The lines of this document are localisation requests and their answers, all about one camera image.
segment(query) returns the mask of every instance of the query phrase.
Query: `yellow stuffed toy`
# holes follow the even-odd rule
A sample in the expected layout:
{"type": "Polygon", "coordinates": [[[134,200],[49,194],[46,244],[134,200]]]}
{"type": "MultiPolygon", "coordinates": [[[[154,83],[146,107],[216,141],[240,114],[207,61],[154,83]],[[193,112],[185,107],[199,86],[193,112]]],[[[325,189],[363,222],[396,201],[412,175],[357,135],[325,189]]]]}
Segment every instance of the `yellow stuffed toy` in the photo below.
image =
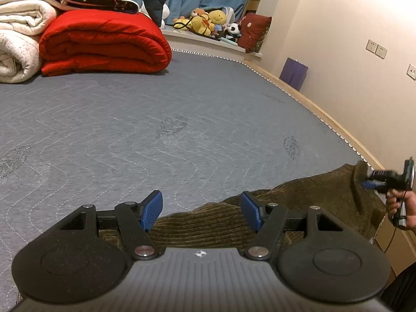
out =
{"type": "Polygon", "coordinates": [[[197,15],[192,18],[192,29],[194,32],[209,36],[215,25],[208,20],[207,14],[197,15]]]}
{"type": "Polygon", "coordinates": [[[223,26],[227,23],[227,15],[221,10],[213,10],[209,12],[208,19],[214,24],[213,34],[219,35],[223,26]]]}
{"type": "Polygon", "coordinates": [[[180,30],[191,30],[192,29],[192,21],[188,18],[185,18],[184,16],[181,16],[180,18],[174,18],[173,19],[173,27],[175,29],[180,30]]]}

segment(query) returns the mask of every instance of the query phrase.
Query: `gray mattress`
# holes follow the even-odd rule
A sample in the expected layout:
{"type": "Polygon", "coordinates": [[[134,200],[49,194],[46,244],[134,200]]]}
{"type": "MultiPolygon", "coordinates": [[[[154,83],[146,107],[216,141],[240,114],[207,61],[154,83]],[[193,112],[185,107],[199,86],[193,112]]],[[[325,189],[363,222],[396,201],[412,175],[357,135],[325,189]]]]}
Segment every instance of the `gray mattress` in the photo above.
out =
{"type": "Polygon", "coordinates": [[[85,203],[152,190],[162,214],[355,164],[306,108],[241,63],[173,53],[159,74],[72,74],[0,85],[0,310],[13,256],[85,203]]]}

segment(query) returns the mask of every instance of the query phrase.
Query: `white folded blanket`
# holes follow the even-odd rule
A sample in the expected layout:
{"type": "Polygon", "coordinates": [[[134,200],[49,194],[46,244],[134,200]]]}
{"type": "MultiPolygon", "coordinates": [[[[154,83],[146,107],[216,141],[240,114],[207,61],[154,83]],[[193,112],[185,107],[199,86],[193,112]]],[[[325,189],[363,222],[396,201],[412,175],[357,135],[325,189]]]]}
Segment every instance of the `white folded blanket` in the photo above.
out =
{"type": "Polygon", "coordinates": [[[36,39],[13,30],[0,30],[0,82],[21,83],[42,66],[36,39]]]}
{"type": "Polygon", "coordinates": [[[42,0],[0,0],[0,29],[38,35],[56,17],[55,8],[42,0]]]}

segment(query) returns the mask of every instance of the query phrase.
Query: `electrical outlet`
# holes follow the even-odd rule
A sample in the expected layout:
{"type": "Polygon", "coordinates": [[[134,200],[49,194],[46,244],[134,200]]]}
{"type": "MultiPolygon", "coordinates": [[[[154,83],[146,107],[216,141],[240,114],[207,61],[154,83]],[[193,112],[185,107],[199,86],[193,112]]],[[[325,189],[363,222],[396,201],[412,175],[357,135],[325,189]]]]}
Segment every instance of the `electrical outlet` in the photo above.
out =
{"type": "Polygon", "coordinates": [[[416,81],[416,67],[413,65],[409,65],[409,68],[407,69],[407,75],[409,75],[413,80],[416,81]]]}
{"type": "Polygon", "coordinates": [[[372,40],[368,40],[366,49],[368,51],[372,52],[373,54],[375,54],[376,53],[376,49],[377,49],[377,43],[375,43],[372,40]]]}
{"type": "Polygon", "coordinates": [[[387,49],[382,47],[381,45],[377,45],[376,55],[381,58],[385,58],[387,54],[387,49]]]}

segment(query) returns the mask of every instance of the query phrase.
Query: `wooden bed frame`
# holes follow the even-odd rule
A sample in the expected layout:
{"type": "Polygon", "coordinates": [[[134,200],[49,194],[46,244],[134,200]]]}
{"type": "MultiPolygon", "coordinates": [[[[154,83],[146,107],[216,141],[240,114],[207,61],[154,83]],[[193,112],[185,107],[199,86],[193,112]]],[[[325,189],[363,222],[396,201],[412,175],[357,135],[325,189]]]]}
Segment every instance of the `wooden bed frame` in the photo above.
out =
{"type": "MultiPolygon", "coordinates": [[[[384,169],[383,165],[352,135],[342,127],[336,120],[334,120],[328,113],[322,110],[319,106],[313,103],[310,99],[305,97],[299,91],[295,90],[273,74],[267,72],[257,64],[244,61],[244,63],[256,72],[269,79],[280,89],[287,92],[299,103],[309,109],[314,115],[323,120],[336,133],[344,138],[357,152],[374,168],[384,169]]],[[[376,236],[376,241],[384,251],[390,242],[394,232],[394,226],[385,217],[383,224],[376,236]]],[[[390,248],[386,253],[392,269],[396,275],[402,272],[405,268],[416,262],[416,236],[411,231],[397,230],[390,248]]]]}

